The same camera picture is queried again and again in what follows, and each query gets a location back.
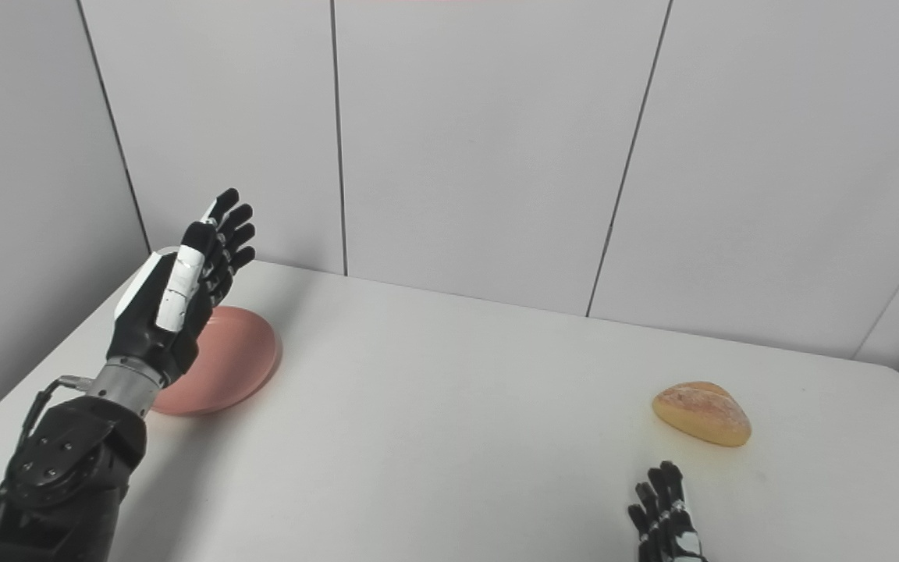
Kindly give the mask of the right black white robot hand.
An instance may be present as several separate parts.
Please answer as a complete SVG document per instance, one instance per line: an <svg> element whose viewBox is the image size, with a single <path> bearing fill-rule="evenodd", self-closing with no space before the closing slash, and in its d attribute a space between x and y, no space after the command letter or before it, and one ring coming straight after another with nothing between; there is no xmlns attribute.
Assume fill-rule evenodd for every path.
<svg viewBox="0 0 899 562"><path fill-rule="evenodd" d="M636 533L638 561L707 561L691 516L684 473L663 461L635 485L636 502L627 514Z"/></svg>

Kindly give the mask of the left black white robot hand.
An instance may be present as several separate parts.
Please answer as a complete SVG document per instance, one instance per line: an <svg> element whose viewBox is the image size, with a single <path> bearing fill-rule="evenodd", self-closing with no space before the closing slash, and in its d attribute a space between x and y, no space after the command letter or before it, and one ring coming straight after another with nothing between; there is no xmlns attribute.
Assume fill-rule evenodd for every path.
<svg viewBox="0 0 899 562"><path fill-rule="evenodd" d="M229 188L190 224L171 252L155 252L122 295L108 361L127 359L156 372L161 388L181 378L199 355L197 339L256 256L253 208Z"/></svg>

